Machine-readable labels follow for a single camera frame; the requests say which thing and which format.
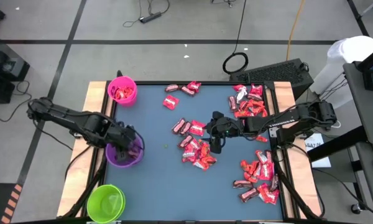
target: black table frame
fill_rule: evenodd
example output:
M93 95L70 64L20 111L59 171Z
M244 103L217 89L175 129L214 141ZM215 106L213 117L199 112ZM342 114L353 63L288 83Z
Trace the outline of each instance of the black table frame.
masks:
M109 85L110 82L111 82L110 80L108 80L106 82L105 93L107 92L108 85ZM233 85L238 85L238 84L242 84L242 85L250 85L251 84L251 82L244 83L244 82L230 82L230 81L198 81L198 82L202 83L202 85L228 85L228 86L233 86ZM136 81L137 85L170 85L170 84L187 85L189 83L190 83L190 81ZM273 82L254 82L254 84L263 85L264 87L266 87L270 90L271 97L272 97L272 104L273 104L273 107L274 107L274 112L279 113L280 111L279 111L279 108L278 108L274 83ZM105 111L106 111L106 108L108 106L108 100L109 100L108 94L104 94L103 105L102 105L102 108L101 108L102 113L105 113ZM269 106L268 106L268 99L267 99L267 94L266 94L265 88L263 90L263 101L265 103L265 108L269 113L270 110L269 110ZM116 110L116 105L117 105L116 102L113 100L110 117L114 116L114 112ZM270 138L269 141L270 141L272 152L277 153L276 138ZM90 165L90 169L89 169L89 172L88 172L87 185L90 184L91 181L93 180L94 172L95 172L96 166L97 166L97 158L98 158L99 150L100 149L98 149L98 148L94 148L93 157L92 157L92 160L91 160L91 165ZM290 168L290 161L289 161L289 158L288 158L287 151L282 150L281 153L282 153L282 156L284 158L283 159L283 162L284 162L284 165L285 165L285 170L284 171L285 171L285 173L288 177L288 180L294 186L292 170ZM105 173L105 175L104 175L103 178L101 178L99 180L99 182L98 182L99 186L103 185L105 183L106 168L108 166L108 163L106 162L106 160L104 160L104 162L106 163L106 164L104 164L105 168L104 168L104 171L103 171ZM285 189L283 189L282 184L279 185L279 190L280 190L279 201L280 201L282 217L283 217L284 220L286 220L289 217L287 216L287 209L286 209L286 206L285 206L285 196L284 196ZM299 212L299 209L298 209L298 206L297 206L296 202L294 201L293 198L290 198L290 200L292 201L292 208L293 208L294 217L296 219L300 219L300 212ZM83 205L81 216L82 217L87 216L86 203Z

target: red candy wrapper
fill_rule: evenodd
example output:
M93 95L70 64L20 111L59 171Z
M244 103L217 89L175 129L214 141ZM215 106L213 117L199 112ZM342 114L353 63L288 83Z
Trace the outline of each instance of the red candy wrapper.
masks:
M262 97L257 95L257 94L253 94L253 93L249 93L247 94L247 99L252 99L252 100L256 100L256 101L262 101Z
M244 85L236 85L236 86L232 86L232 88L235 91L241 91L243 88L246 88L246 86L244 86Z
M191 143L192 140L193 140L192 135L188 135L187 137L185 137L185 139L183 139L183 140L178 144L178 147L180 147L180 148L185 148L189 143Z
M172 128L173 134L178 134L185 124L185 119L181 118Z
M268 142L268 139L262 136L257 136L256 140L259 142Z
M196 94L195 91L188 89L188 87L186 87L186 86L181 87L181 91L190 95L190 96L194 96Z
M195 135L198 135L198 136L203 136L205 134L205 130L203 129L203 127L205 127L206 125L199 122L199 121L195 121L193 120L192 121L192 127L189 129L189 133L191 134L195 134Z
M195 161L193 163L193 165L199 167L200 169L203 169L204 171L206 171L206 170L209 169L209 164L201 161L200 159L198 159L197 161Z
M235 96L228 97L229 109L231 111L237 111Z
M256 155L259 158L261 164L265 164L268 161L268 158L264 155L264 152L257 150Z
M248 172L243 173L243 177L245 180L250 181L252 183L257 183L258 178L250 175Z
M252 84L249 93L257 94L259 96L262 96L262 85L254 86L254 84Z
M197 83L196 81L192 81L186 87L190 90L193 90L193 91L199 93L199 87L200 86L201 86L201 83Z
M168 86L164 89L164 91L165 91L166 93L170 93L170 92L173 92L173 91L177 91L179 88L180 88L180 87L179 87L178 85L176 85L176 84L171 84L171 85L168 85Z
M273 171L272 171L273 165L272 163L265 163L261 164L261 171L260 171L260 180L272 180Z
M243 194L240 194L239 195L239 198L242 200L243 203L246 203L248 200L250 200L251 198L259 195L259 191L255 188L253 189L250 189L249 191L247 192L244 192Z
M242 189L242 188L253 188L253 184L247 180L235 180L232 184L233 188Z
M163 105L170 110L174 110L175 107L178 105L178 102L180 102L179 99L175 98L172 95L167 95L166 99L164 99L163 101Z

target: candy pile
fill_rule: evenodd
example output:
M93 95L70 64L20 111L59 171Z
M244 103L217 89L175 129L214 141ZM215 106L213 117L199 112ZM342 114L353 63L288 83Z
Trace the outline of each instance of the candy pile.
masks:
M252 164L247 163L245 160L241 161L245 180L235 180L233 187L237 189L250 189L239 195L239 198L244 203L255 196L259 196L265 203L275 205L279 196L279 190L277 189L279 179L274 174L274 163L272 162L271 152L266 150L264 155L264 152L257 150L256 155L259 160L253 161ZM258 188L255 188L253 183L257 183L259 180L271 180L271 184L268 186L266 183L263 183Z
M173 134L185 136L178 144L184 150L182 162L191 162L194 166L206 171L209 166L217 162L217 159L210 155L210 145L202 140L197 141L191 134L203 136L204 124L198 121L191 123L181 118L172 128Z
M187 95L194 96L199 92L199 88L201 86L201 83L198 83L196 81L190 82L187 86L180 86L176 84L168 85L164 91L166 93L170 93L173 91L181 90L182 92L186 93Z
M233 89L237 91L236 96L228 97L229 108L234 112L235 118L241 116L268 116L267 110L265 109L264 102L262 101L262 85L254 86L251 85L250 92L247 93L247 88L244 85L233 86Z
M114 91L114 98L117 100L123 100L126 99L127 97L131 96L132 94L132 88L122 86L122 87L117 87L116 90Z

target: candy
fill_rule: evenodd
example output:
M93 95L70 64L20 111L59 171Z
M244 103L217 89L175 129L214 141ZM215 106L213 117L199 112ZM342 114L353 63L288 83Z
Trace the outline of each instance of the candy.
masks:
M189 133L195 134L198 136L203 136L205 134L205 130L203 129L206 125L199 122L199 121L192 121L192 126L189 129Z
M265 150L265 155L268 159L268 162L272 163L272 153L271 153L271 151L270 150Z
M173 91L177 91L179 88L180 88L180 87L179 87L178 85L176 85L176 84L171 84L171 85L168 85L168 86L164 89L164 91L165 91L166 93L170 93L170 92L173 92Z
M246 203L251 198L259 195L259 191L255 188L248 190L247 192L244 192L243 194L239 195L239 198L242 200L243 203Z
M172 128L173 134L178 134L185 124L185 119L181 118Z
M279 190L268 192L266 203L271 203L272 205L276 205L276 201L278 200L278 197L279 197Z
M236 85L236 86L232 86L232 88L233 88L235 91L241 91L243 88L246 89L246 86L244 86L244 85Z
M268 139L265 138L265 137L262 137L262 136L257 136L256 140L259 141L259 142L268 142Z
M256 100L256 101L262 101L262 97L257 95L257 94L253 94L253 93L249 93L247 94L247 99L252 99L252 100Z
M174 110L175 107L178 105L179 101L180 100L175 98L174 96L167 95L166 99L164 99L164 101L163 101L163 105L170 110Z
M272 173L272 164L266 162L265 164L261 164L261 171L260 171L260 180L271 180L273 176Z
M195 91L188 89L188 87L186 87L186 86L181 87L181 91L190 95L190 96L194 96L196 94Z
M262 85L254 86L254 84L252 84L249 93L257 94L257 95L261 96L262 95Z
M237 111L235 96L228 97L228 102L229 102L229 109L231 109L231 111Z
M249 103L247 101L242 101L241 104L239 105L239 111L246 110L248 105Z
M269 191L270 192L273 192L274 190L276 190L276 188L278 187L278 184L279 184L279 178L278 178L278 175L275 174L273 177L272 177L272 180L271 180L271 186L269 188Z
M180 135L185 135L189 131L191 126L192 126L192 124L189 121L187 121L184 124L184 126L182 126L181 131L180 131Z
M196 81L192 81L186 87L190 90L195 91L196 93L199 93L199 87L200 86L201 86L201 83L197 83Z
M193 140L193 137L192 135L188 135L187 137L185 137L179 144L178 144L178 147L180 148L184 148L186 147L191 141Z
M268 159L266 158L266 156L264 155L262 151L256 150L256 155L259 158L261 164L265 164L268 161Z
M237 188L237 189L253 188L253 184L247 180L235 180L233 182L233 188Z
M203 169L204 171L206 171L207 169L209 169L209 165L207 163L205 163L205 162L202 162L199 159L197 161L195 161L192 165L197 166L200 169Z
M257 177L251 176L248 172L243 173L243 177L245 180L252 183L257 183L257 181L259 181Z
M247 95L246 88L242 88L242 89L237 93L237 95L235 96L236 103L237 103L237 104L240 104L241 101L243 100L244 96L246 96L246 95Z

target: plastic bowl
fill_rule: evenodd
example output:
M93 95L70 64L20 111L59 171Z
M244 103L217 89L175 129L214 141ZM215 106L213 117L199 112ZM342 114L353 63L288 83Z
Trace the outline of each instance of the plastic bowl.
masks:
M102 185L91 193L87 201L87 213L97 223L117 220L126 206L124 193L114 185Z
M115 99L114 97L115 91L118 87L130 87L133 89L133 92L126 99L118 100L118 99ZM137 101L137 94L138 94L138 89L137 89L136 83L134 82L133 79L127 76L115 78L114 80L111 81L111 83L108 86L108 95L114 101L116 101L117 103L125 107L130 107L134 105L134 103Z

